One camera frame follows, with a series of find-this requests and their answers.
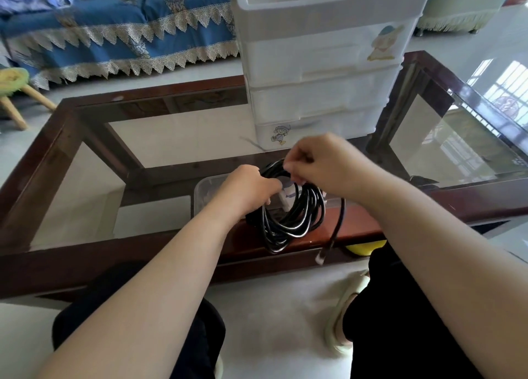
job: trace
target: cartoon character sticker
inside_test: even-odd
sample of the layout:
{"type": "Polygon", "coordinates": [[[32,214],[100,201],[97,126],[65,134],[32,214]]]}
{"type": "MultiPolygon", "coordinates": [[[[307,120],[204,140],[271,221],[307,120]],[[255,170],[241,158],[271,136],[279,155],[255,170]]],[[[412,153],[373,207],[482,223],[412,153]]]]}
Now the cartoon character sticker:
{"type": "Polygon", "coordinates": [[[372,42],[372,53],[367,57],[368,61],[386,61],[394,59],[391,47],[396,43],[398,35],[403,31],[403,25],[394,27],[391,25],[385,26],[372,42]]]}
{"type": "Polygon", "coordinates": [[[286,144],[284,141],[284,137],[288,135],[288,132],[290,131],[290,126],[277,126],[273,132],[275,133],[274,136],[271,137],[271,140],[273,142],[278,141],[281,145],[286,144]]]}

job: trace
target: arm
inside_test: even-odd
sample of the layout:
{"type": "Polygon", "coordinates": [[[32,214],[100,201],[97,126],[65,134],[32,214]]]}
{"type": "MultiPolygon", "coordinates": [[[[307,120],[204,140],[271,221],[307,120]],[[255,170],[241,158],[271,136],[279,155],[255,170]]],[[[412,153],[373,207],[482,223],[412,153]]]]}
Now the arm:
{"type": "Polygon", "coordinates": [[[281,190],[242,165],[215,198],[49,358],[40,378],[168,378],[241,217],[281,190]]]}
{"type": "Polygon", "coordinates": [[[412,185],[331,134],[302,139],[284,163],[297,182],[360,203],[444,324],[489,378],[528,377],[528,269],[412,185]]]}

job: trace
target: coffee table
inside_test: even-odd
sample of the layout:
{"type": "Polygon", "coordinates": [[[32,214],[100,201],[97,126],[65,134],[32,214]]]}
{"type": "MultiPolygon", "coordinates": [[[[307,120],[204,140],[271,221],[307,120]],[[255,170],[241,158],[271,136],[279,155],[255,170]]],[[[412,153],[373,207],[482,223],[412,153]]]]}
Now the coffee table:
{"type": "MultiPolygon", "coordinates": [[[[424,51],[405,55],[375,133],[350,142],[468,224],[528,214],[528,134],[424,51]]],[[[190,219],[200,180],[291,146],[255,144],[243,76],[63,100],[0,190],[0,298],[71,300],[114,264],[151,259],[190,219]]],[[[239,222],[213,282],[315,267],[339,214],[330,204],[277,256],[239,222]]],[[[382,239],[349,204],[326,263],[382,239]]]]}

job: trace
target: hand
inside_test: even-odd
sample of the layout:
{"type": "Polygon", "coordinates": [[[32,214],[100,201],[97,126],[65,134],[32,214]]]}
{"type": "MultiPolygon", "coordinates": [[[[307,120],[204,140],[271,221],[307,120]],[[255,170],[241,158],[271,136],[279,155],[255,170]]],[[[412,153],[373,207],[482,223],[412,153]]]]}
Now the hand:
{"type": "Polygon", "coordinates": [[[288,152],[283,166],[294,182],[310,182],[354,202],[362,202],[362,197],[378,189],[380,180],[390,176],[348,141],[331,133],[301,139],[288,152]]]}
{"type": "Polygon", "coordinates": [[[269,204],[269,198],[281,189],[279,179],[262,177],[256,166],[240,165],[229,174],[211,203],[218,203],[224,210],[229,208],[240,219],[262,205],[269,204]]]}

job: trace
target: stool leg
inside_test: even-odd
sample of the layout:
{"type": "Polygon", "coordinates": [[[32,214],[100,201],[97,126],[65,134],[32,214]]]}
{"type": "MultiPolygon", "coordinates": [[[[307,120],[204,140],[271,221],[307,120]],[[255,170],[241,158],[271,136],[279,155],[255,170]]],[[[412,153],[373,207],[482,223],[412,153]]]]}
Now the stool leg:
{"type": "Polygon", "coordinates": [[[11,119],[13,119],[18,126],[20,130],[26,130],[27,129],[27,123],[24,120],[24,118],[20,115],[20,112],[18,109],[15,108],[15,105],[10,101],[7,97],[1,97],[0,103],[3,105],[5,110],[7,111],[7,114],[10,116],[11,119]]]}
{"type": "Polygon", "coordinates": [[[24,93],[29,95],[34,100],[40,102],[42,105],[44,105],[46,108],[48,108],[51,112],[53,112],[55,109],[57,109],[57,106],[53,102],[51,102],[49,99],[47,99],[41,93],[39,93],[36,89],[30,87],[28,84],[26,84],[20,90],[22,90],[24,93]]]}

